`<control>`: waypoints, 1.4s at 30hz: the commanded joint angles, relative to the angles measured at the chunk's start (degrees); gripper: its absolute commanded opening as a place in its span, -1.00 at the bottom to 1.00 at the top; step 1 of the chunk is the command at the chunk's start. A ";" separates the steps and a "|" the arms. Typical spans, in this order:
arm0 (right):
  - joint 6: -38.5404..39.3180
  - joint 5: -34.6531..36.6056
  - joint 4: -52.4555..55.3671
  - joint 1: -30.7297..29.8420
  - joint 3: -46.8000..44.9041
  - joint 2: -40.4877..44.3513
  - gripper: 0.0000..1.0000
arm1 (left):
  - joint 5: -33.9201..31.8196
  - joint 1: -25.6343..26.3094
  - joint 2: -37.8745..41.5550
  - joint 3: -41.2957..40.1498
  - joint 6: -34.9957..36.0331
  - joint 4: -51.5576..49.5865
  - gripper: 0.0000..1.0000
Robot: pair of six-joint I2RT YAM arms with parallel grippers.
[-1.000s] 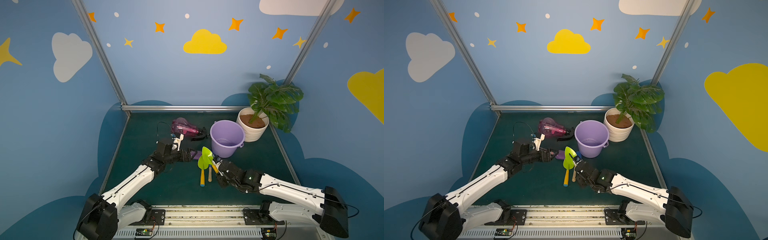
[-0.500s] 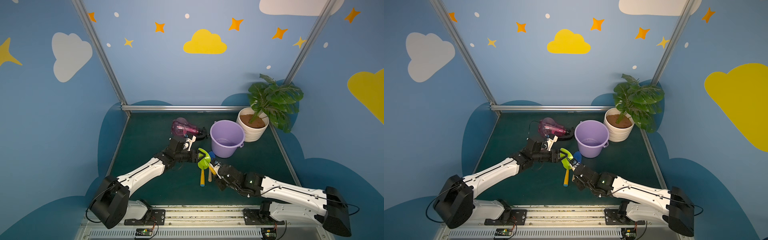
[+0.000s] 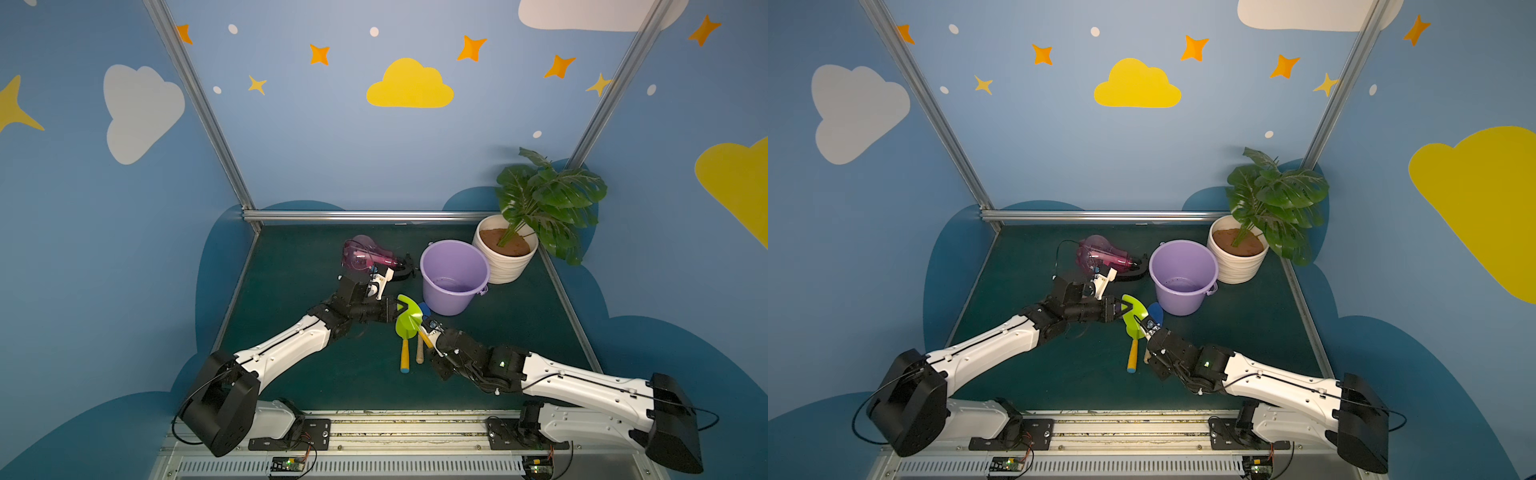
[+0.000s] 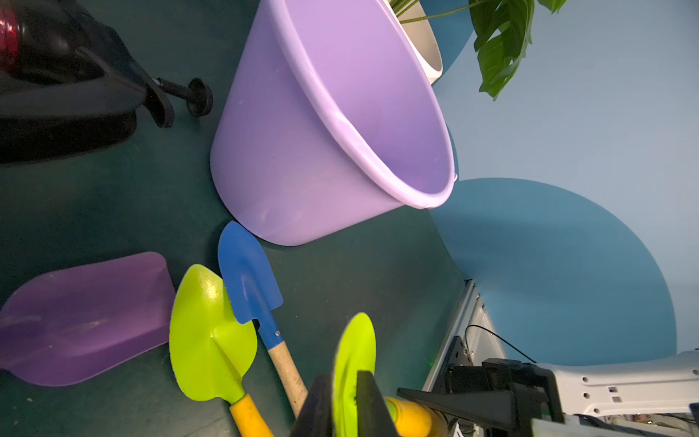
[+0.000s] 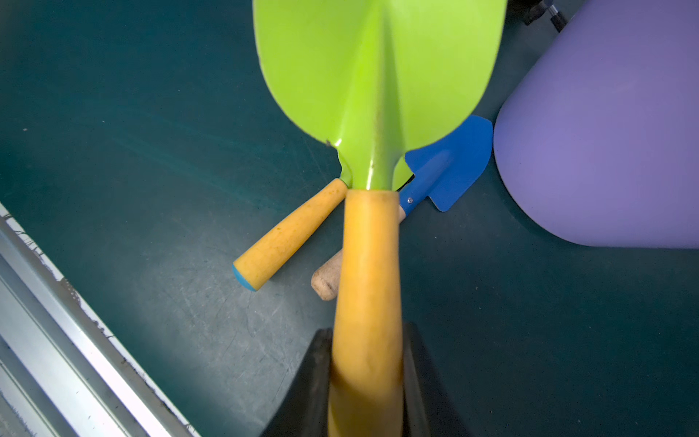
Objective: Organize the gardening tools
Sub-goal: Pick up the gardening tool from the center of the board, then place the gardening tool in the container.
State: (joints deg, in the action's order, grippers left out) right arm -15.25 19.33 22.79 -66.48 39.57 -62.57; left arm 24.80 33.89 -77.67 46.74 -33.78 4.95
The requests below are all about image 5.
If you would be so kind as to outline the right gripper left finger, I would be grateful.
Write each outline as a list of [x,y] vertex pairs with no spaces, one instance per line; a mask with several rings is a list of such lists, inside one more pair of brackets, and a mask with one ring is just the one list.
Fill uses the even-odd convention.
[[289,391],[261,436],[327,436],[331,328],[316,331]]

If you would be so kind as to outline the purple plastic bucket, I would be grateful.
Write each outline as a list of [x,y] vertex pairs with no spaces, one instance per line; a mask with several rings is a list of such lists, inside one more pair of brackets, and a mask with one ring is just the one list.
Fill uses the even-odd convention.
[[698,245],[698,5],[588,1],[504,102],[518,207],[590,247]]

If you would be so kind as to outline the blue trowel wooden handle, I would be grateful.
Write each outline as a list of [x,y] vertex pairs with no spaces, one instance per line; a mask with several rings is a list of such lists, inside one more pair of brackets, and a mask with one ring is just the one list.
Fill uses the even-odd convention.
[[424,200],[448,211],[480,178],[493,152],[493,123],[471,115],[436,143],[406,154],[412,179],[398,191],[398,221]]

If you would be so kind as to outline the green trowel yellow handle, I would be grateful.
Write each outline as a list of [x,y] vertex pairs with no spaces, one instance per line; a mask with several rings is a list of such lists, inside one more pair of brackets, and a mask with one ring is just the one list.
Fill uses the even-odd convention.
[[452,133],[490,81],[504,1],[256,1],[271,95],[351,174],[331,347],[327,433],[399,436],[404,155]]
[[232,265],[241,285],[259,290],[305,244],[329,213],[342,200],[348,202],[345,215],[344,245],[349,250],[336,273],[326,280],[349,284],[351,289],[400,292],[398,267],[398,195],[412,176],[405,157],[396,161],[391,173],[391,189],[353,189],[351,172],[345,161],[341,173],[321,191],[296,208],[286,218],[240,255]]

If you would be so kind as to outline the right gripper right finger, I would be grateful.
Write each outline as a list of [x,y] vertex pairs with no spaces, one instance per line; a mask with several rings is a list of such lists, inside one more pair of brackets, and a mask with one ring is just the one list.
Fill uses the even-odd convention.
[[403,436],[470,435],[413,322],[403,326],[403,391]]

